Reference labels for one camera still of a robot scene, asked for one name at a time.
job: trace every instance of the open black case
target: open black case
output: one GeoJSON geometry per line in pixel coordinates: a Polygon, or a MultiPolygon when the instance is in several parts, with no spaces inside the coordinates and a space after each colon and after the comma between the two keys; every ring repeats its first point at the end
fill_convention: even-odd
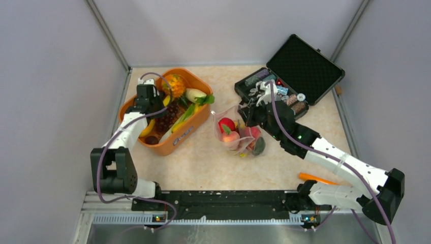
{"type": "MultiPolygon", "coordinates": [[[[301,111],[296,111],[295,119],[305,115],[309,105],[316,105],[345,75],[344,70],[322,55],[319,49],[316,50],[295,34],[266,63],[266,67],[235,83],[235,92],[242,98],[242,104],[256,98],[257,94],[251,95],[250,90],[256,88],[258,81],[264,80],[260,77],[262,73],[275,75],[276,84],[289,89],[287,96],[305,95],[304,104],[301,111]]],[[[292,108],[297,103],[295,101],[287,106],[292,108]]]]}

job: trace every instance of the gray floor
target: gray floor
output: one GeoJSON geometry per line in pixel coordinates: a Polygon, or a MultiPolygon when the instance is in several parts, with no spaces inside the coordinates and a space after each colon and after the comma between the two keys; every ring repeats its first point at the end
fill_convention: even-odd
{"type": "MultiPolygon", "coordinates": [[[[380,241],[377,237],[376,225],[366,217],[360,216],[367,229],[380,241]]],[[[172,225],[155,234],[139,228],[119,235],[128,227],[130,225],[93,225],[87,244],[372,243],[351,214],[334,214],[315,233],[289,230],[289,228],[298,228],[296,226],[172,225]]]]}

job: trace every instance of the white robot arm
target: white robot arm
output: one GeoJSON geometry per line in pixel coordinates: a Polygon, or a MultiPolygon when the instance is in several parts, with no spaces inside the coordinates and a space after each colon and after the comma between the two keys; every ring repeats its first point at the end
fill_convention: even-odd
{"type": "Polygon", "coordinates": [[[284,101],[274,101],[273,107],[271,84],[273,85],[274,81],[260,84],[260,90],[264,91],[260,98],[265,99],[253,98],[258,102],[250,101],[238,111],[247,126],[262,127],[274,139],[280,141],[280,146],[286,152],[321,165],[352,185],[334,186],[308,180],[298,186],[298,192],[309,197],[316,205],[336,205],[362,210],[368,218],[384,225],[384,218],[365,185],[368,184],[391,222],[404,197],[404,174],[397,169],[387,172],[366,164],[336,148],[318,132],[296,123],[294,111],[284,101]]]}
{"type": "MultiPolygon", "coordinates": [[[[155,196],[157,183],[138,179],[130,150],[135,146],[140,133],[148,126],[147,120],[142,119],[142,117],[146,114],[159,111],[163,107],[162,98],[155,87],[155,81],[153,79],[146,81],[139,80],[135,102],[127,109],[123,121],[114,133],[119,133],[119,135],[108,146],[107,153],[102,160],[102,172],[100,175],[102,193],[125,193],[144,198],[155,196]],[[116,163],[116,169],[108,169],[108,166],[113,162],[116,163]]],[[[165,113],[160,113],[153,118],[163,115],[165,113]]],[[[90,155],[93,185],[96,192],[97,167],[103,148],[107,144],[105,143],[102,148],[94,148],[90,155]]]]}

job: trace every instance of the orange basket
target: orange basket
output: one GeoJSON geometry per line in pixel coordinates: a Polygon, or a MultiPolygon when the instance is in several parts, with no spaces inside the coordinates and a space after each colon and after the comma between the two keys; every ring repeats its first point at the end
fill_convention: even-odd
{"type": "MultiPolygon", "coordinates": [[[[203,91],[206,94],[212,94],[212,89],[209,87],[208,84],[203,82],[201,79],[196,77],[194,74],[190,73],[188,70],[183,68],[175,68],[170,69],[166,71],[163,74],[163,77],[166,77],[167,75],[176,74],[183,78],[184,84],[187,88],[195,88],[203,91]]],[[[156,80],[156,87],[157,89],[162,89],[162,84],[164,81],[161,78],[158,78],[156,80]]],[[[131,105],[133,105],[134,99],[136,98],[136,95],[134,95],[132,98],[130,98],[127,102],[123,104],[121,107],[121,110],[118,114],[118,117],[120,119],[120,122],[124,119],[124,113],[126,112],[127,108],[131,105]]],[[[193,132],[195,132],[209,117],[210,114],[210,107],[209,104],[205,104],[200,108],[195,114],[192,115],[185,123],[182,125],[177,131],[172,133],[166,140],[162,141],[159,144],[156,145],[150,145],[145,143],[146,137],[139,137],[138,141],[152,149],[156,154],[161,156],[166,156],[171,154],[176,148],[178,148],[184,140],[186,140],[193,132]]],[[[153,129],[148,136],[154,135],[155,129],[153,129]]]]}

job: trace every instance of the black case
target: black case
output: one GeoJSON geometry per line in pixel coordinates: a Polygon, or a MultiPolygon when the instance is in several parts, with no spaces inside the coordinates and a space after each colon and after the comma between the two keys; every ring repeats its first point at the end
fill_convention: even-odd
{"type": "Polygon", "coordinates": [[[235,83],[235,92],[243,103],[250,100],[248,94],[255,86],[246,86],[245,80],[263,69],[268,69],[289,89],[289,94],[305,94],[306,109],[295,116],[302,117],[308,105],[316,105],[339,81],[344,78],[343,69],[328,60],[319,50],[314,49],[293,34],[263,67],[243,80],[235,83]]]}

